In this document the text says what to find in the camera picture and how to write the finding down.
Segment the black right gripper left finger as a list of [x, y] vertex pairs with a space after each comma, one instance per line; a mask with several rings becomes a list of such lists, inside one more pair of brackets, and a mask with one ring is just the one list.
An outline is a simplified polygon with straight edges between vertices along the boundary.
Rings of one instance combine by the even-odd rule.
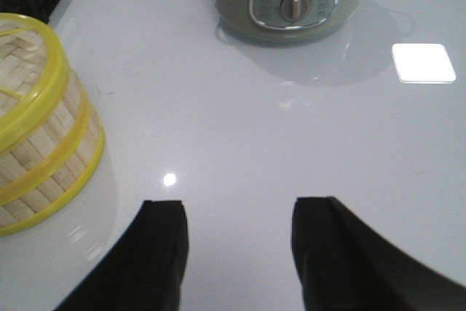
[[59, 310], [178, 310], [189, 253], [182, 202], [143, 202], [136, 217]]

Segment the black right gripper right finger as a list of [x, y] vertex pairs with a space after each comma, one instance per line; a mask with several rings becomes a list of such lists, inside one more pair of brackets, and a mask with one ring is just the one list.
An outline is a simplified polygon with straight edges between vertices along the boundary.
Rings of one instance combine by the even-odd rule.
[[300, 197], [291, 250], [306, 310], [464, 310], [465, 287], [410, 257], [335, 197]]

